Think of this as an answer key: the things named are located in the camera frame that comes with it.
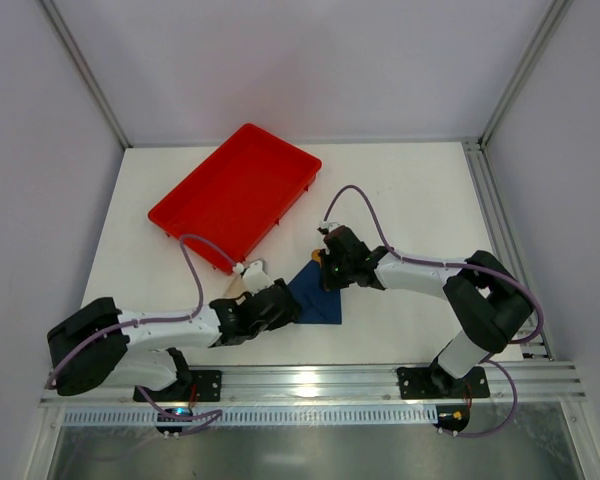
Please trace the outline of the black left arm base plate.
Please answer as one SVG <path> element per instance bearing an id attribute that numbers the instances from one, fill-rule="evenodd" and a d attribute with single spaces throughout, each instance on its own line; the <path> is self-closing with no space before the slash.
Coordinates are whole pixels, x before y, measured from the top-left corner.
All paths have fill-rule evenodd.
<path id="1" fill-rule="evenodd" d="M 189 369 L 176 374 L 176 380 L 162 390 L 145 391 L 153 401 L 160 402 L 219 402 L 222 371 Z"/>

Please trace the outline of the aluminium right side rail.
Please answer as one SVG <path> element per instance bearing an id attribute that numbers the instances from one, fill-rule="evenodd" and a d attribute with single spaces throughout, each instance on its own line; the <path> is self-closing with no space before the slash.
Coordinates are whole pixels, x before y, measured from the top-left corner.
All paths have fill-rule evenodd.
<path id="1" fill-rule="evenodd" d="M 487 155 L 475 139 L 462 142 L 462 148 L 494 255 L 520 283 L 533 290 Z M 538 318 L 534 313 L 523 327 L 521 336 L 533 333 L 537 323 Z M 553 361 L 542 330 L 534 339 L 522 343 L 520 348 L 524 359 Z"/>

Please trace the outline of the aluminium corner post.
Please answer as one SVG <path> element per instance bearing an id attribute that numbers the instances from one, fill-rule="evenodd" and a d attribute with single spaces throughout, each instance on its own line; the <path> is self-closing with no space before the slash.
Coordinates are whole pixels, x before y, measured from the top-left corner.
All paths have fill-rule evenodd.
<path id="1" fill-rule="evenodd" d="M 542 55 L 572 4 L 573 0 L 554 0 L 550 2 L 549 8 L 534 31 L 529 44 L 525 48 L 494 111 L 487 121 L 484 131 L 479 139 L 479 145 L 482 149 L 485 149 L 489 145 L 498 131 L 505 116 L 512 108 L 531 74 L 534 72 L 536 65 L 542 58 Z"/>
<path id="2" fill-rule="evenodd" d="M 112 135 L 116 138 L 122 149 L 131 148 L 132 143 L 124 132 L 86 57 L 64 19 L 57 2 L 53 0 L 38 0 L 37 4 Z"/>

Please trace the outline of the red plastic tray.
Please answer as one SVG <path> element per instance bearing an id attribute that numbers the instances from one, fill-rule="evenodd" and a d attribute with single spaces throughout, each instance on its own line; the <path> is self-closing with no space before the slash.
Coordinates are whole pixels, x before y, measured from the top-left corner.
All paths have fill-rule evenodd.
<path id="1" fill-rule="evenodd" d="M 241 126 L 148 212 L 148 219 L 230 274 L 315 181 L 317 157 L 254 125 Z"/>

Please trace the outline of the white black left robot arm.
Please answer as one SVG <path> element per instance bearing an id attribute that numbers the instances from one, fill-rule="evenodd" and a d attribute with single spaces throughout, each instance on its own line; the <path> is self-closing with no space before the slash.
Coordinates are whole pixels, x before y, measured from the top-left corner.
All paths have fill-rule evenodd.
<path id="1" fill-rule="evenodd" d="M 183 379 L 187 363 L 181 349 L 239 346 L 301 313 L 281 279 L 257 293 L 215 299 L 192 311 L 135 312 L 101 297 L 47 333 L 53 370 L 46 388 L 65 397 L 105 383 L 163 391 Z"/>

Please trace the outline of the left black controller board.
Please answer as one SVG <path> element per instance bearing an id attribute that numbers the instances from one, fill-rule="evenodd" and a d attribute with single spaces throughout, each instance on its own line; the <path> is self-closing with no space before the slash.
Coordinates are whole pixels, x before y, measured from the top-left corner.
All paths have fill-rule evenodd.
<path id="1" fill-rule="evenodd" d="M 168 408 L 159 413 L 156 418 L 156 430 L 163 436 L 179 436 L 184 430 L 184 424 L 189 424 L 192 410 L 186 407 Z"/>

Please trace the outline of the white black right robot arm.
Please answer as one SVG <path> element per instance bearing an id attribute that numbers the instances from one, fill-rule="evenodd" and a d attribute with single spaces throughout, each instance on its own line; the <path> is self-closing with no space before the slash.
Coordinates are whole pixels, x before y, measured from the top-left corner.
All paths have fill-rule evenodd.
<path id="1" fill-rule="evenodd" d="M 426 392 L 449 397 L 483 359 L 502 352 L 534 312 L 533 303 L 503 265 L 478 250 L 466 260 L 407 258 L 386 246 L 373 250 L 344 225 L 319 228 L 322 285 L 341 290 L 356 284 L 407 290 L 445 300 L 461 331 L 427 367 Z"/>

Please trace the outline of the aluminium right corner post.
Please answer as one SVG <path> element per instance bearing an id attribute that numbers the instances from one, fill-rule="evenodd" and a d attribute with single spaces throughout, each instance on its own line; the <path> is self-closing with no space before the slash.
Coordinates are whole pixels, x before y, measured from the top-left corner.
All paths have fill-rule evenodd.
<path id="1" fill-rule="evenodd" d="M 542 55 L 572 4 L 573 0 L 554 0 L 550 2 L 549 8 L 534 31 L 529 44 L 525 48 L 494 111 L 487 121 L 484 131 L 479 139 L 479 145 L 482 149 L 485 149 L 489 145 L 498 131 L 505 116 L 512 108 L 531 74 L 534 72 L 536 65 L 542 58 Z"/>

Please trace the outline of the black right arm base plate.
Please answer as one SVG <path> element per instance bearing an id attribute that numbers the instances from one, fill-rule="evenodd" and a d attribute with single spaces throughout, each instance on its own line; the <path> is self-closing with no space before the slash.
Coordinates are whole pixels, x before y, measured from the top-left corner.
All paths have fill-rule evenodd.
<path id="1" fill-rule="evenodd" d="M 396 369 L 397 384 L 403 400 L 435 400 L 490 397 L 485 370 L 474 366 L 456 379 L 438 366 Z"/>

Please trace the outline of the right black controller board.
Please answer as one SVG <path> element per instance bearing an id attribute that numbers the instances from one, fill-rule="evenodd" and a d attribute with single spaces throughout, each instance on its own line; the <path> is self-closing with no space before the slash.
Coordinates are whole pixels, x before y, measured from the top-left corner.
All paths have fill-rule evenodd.
<path id="1" fill-rule="evenodd" d="M 437 420 L 434 427 L 437 430 L 462 432 L 469 424 L 470 409 L 459 405 L 442 405 L 437 407 Z"/>

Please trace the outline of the aluminium left corner post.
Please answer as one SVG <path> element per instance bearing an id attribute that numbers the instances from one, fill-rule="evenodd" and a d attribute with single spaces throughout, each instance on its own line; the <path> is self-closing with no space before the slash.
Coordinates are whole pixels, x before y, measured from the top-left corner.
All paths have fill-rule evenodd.
<path id="1" fill-rule="evenodd" d="M 116 138 L 122 149 L 131 148 L 132 143 L 124 132 L 86 57 L 64 19 L 57 2 L 53 0 L 38 0 L 37 4 L 112 135 Z"/>

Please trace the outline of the aluminium rail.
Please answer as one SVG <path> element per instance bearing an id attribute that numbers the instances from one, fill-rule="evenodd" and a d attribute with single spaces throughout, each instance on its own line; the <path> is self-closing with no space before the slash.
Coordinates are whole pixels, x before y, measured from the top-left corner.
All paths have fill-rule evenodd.
<path id="1" fill-rule="evenodd" d="M 399 404 L 404 382 L 396 365 L 212 366 L 220 372 L 217 406 Z M 484 367 L 482 382 L 490 395 L 471 390 L 473 404 L 579 402 L 586 399 L 574 364 L 553 361 L 504 362 Z"/>
<path id="2" fill-rule="evenodd" d="M 494 255 L 520 283 L 533 290 L 487 155 L 475 139 L 462 142 L 462 148 Z M 521 336 L 533 333 L 537 323 L 538 318 L 534 313 L 523 327 Z M 524 359 L 553 361 L 542 330 L 534 339 L 522 343 L 520 348 Z"/>

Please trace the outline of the dark blue paper napkin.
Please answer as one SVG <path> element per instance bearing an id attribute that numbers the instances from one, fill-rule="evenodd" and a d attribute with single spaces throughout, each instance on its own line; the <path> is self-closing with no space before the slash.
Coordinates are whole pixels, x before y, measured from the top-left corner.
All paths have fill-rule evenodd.
<path id="1" fill-rule="evenodd" d="M 298 325 L 341 325 L 342 304 L 338 290 L 326 291 L 318 262 L 309 261 L 288 285 L 301 312 L 293 321 Z"/>

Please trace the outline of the black controller board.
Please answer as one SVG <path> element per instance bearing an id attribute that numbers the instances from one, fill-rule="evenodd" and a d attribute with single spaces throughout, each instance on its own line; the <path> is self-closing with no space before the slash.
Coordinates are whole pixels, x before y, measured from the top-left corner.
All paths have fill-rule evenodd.
<path id="1" fill-rule="evenodd" d="M 437 430 L 462 432 L 469 424 L 470 409 L 459 405 L 442 405 L 437 407 L 437 420 L 434 427 Z"/>
<path id="2" fill-rule="evenodd" d="M 159 413 L 156 418 L 156 430 L 163 436 L 179 436 L 184 430 L 184 424 L 189 424 L 192 410 L 186 407 L 168 408 Z"/>

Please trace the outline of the aluminium front rail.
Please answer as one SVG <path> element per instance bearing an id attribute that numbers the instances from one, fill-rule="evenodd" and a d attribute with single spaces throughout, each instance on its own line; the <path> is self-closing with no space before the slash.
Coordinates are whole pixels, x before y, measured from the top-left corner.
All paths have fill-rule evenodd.
<path id="1" fill-rule="evenodd" d="M 404 382 L 396 365 L 212 366 L 220 372 L 217 406 L 399 404 Z M 484 367 L 482 382 L 490 395 L 471 390 L 473 404 L 579 402 L 586 399 L 574 364 L 553 361 L 504 362 Z"/>

